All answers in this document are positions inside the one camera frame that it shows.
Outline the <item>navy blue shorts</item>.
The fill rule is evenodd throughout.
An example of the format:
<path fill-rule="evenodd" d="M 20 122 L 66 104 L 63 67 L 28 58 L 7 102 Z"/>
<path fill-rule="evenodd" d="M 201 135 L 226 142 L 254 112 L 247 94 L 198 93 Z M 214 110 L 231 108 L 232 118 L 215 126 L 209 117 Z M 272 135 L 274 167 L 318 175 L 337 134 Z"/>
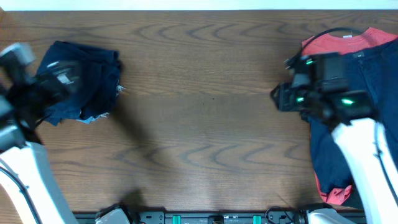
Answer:
<path fill-rule="evenodd" d="M 114 108 L 122 70 L 117 50 L 56 41 L 46 51 L 37 73 L 44 72 L 51 63 L 61 60 L 80 64 L 81 87 L 68 100 L 47 108 L 45 121 L 56 126 L 64 119 L 87 119 Z"/>

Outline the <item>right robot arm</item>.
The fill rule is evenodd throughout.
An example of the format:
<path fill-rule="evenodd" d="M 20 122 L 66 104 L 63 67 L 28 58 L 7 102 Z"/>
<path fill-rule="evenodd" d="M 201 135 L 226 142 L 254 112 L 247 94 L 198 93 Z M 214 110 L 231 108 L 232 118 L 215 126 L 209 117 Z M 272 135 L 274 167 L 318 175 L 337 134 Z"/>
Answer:
<path fill-rule="evenodd" d="M 277 109 L 327 125 L 349 166 L 367 223 L 397 223 L 397 167 L 385 127 L 368 93 L 350 90 L 342 55 L 297 53 L 285 64 L 292 80 L 271 91 Z"/>

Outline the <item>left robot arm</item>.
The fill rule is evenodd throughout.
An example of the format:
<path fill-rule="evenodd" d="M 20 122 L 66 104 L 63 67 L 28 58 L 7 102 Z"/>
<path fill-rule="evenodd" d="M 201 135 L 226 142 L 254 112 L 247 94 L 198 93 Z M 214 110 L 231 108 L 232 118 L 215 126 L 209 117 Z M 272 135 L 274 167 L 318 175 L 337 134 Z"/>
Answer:
<path fill-rule="evenodd" d="M 13 82 L 1 93 L 1 185 L 23 223 L 82 223 L 70 210 L 35 133 L 37 118 L 80 84 L 80 66 L 58 61 L 35 76 L 29 62 L 5 55 L 1 68 Z"/>

